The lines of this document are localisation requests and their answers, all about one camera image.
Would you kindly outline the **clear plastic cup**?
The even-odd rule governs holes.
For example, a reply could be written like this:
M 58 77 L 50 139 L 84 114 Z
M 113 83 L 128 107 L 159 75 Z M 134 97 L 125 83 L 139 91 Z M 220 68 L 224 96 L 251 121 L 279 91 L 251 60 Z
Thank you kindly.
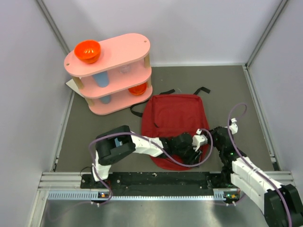
M 122 74 L 126 74 L 126 73 L 130 72 L 130 70 L 131 70 L 130 65 L 124 65 L 119 68 L 119 72 Z

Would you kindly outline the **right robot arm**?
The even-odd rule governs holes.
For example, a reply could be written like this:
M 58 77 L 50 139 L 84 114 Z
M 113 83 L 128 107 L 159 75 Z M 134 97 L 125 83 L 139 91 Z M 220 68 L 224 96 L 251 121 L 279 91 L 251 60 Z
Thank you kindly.
M 268 226 L 301 227 L 303 204 L 297 188 L 270 178 L 254 165 L 244 152 L 234 147 L 231 130 L 219 126 L 210 133 L 223 163 L 222 184 L 241 189 L 259 207 Z

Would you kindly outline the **aluminium frame rail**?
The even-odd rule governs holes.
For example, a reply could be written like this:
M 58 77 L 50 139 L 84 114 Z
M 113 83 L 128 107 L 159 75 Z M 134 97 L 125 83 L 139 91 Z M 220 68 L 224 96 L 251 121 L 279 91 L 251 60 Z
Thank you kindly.
M 81 184 L 80 173 L 50 172 L 42 173 L 40 190 L 78 190 Z

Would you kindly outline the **blue plastic cup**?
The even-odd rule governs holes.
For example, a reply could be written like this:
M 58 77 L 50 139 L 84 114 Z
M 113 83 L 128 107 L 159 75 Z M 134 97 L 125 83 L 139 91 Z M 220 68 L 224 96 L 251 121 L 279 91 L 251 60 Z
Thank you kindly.
M 108 78 L 108 72 L 104 71 L 101 73 L 97 73 L 92 75 L 95 82 L 99 87 L 107 87 L 109 85 L 109 78 Z

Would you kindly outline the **red backpack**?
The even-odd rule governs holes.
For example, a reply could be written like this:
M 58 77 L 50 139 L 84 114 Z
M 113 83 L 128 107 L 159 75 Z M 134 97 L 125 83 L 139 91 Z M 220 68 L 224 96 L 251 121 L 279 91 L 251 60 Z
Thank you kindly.
M 145 101 L 144 111 L 137 112 L 130 107 L 132 114 L 142 118 L 141 134 L 147 137 L 176 137 L 184 132 L 194 136 L 197 129 L 209 129 L 203 101 L 199 92 L 211 90 L 200 87 L 193 94 L 175 94 L 175 90 L 162 92 Z

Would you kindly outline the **white paper sheet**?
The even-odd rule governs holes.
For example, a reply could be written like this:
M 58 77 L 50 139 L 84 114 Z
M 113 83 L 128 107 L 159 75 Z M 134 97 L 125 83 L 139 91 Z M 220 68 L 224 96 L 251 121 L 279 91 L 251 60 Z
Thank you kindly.
M 80 93 L 76 83 L 74 82 L 73 79 L 70 79 L 69 81 L 67 81 L 65 83 L 71 90 L 73 90 L 75 93 L 77 93 L 78 95 L 82 96 L 82 94 Z

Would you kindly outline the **orange bowl on top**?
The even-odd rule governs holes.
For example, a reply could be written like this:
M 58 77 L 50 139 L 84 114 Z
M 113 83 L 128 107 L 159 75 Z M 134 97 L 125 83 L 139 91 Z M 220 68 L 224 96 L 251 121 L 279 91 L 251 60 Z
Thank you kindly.
M 92 64 L 101 55 L 101 45 L 95 40 L 85 40 L 75 46 L 74 54 L 83 63 Z

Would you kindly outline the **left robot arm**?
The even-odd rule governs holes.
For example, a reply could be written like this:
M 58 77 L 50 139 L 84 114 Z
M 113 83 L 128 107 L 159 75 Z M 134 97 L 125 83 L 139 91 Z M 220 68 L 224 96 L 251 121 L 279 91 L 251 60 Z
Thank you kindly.
M 156 166 L 165 170 L 187 170 L 189 166 L 200 162 L 202 154 L 200 147 L 208 142 L 201 130 L 193 136 L 184 132 L 176 137 L 168 138 L 150 138 L 134 133 L 122 135 L 122 132 L 131 132 L 129 126 L 120 126 L 97 137 L 99 139 L 113 135 L 95 144 L 95 162 L 91 182 L 96 187 L 105 186 L 111 166 L 132 153 L 150 156 Z

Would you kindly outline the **pink three-tier wooden shelf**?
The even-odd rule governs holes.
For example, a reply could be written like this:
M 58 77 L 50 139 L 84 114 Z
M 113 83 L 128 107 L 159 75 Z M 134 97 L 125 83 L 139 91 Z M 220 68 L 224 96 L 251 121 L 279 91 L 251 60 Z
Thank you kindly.
M 71 51 L 64 67 L 76 83 L 89 109 L 96 115 L 107 115 L 148 100 L 153 92 L 152 68 L 149 60 L 150 41 L 142 34 L 129 33 L 99 42 L 101 55 L 92 64 L 80 61 Z M 126 74 L 119 68 L 130 65 Z M 109 85 L 99 87 L 92 75 L 107 71 Z M 132 95 L 128 89 L 142 83 L 147 89 L 142 95 Z

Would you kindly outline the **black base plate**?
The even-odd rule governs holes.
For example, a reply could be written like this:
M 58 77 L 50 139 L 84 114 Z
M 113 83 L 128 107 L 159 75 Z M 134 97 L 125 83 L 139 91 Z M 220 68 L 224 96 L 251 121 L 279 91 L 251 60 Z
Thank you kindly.
M 113 172 L 105 183 L 115 196 L 205 196 L 235 188 L 210 172 Z

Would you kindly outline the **orange bowl lower shelf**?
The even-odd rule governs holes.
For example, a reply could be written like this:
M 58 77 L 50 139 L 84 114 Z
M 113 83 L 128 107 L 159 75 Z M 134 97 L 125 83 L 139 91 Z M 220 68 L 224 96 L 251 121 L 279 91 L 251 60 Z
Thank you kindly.
M 142 83 L 134 87 L 130 87 L 128 91 L 135 96 L 142 95 L 147 89 L 147 83 Z

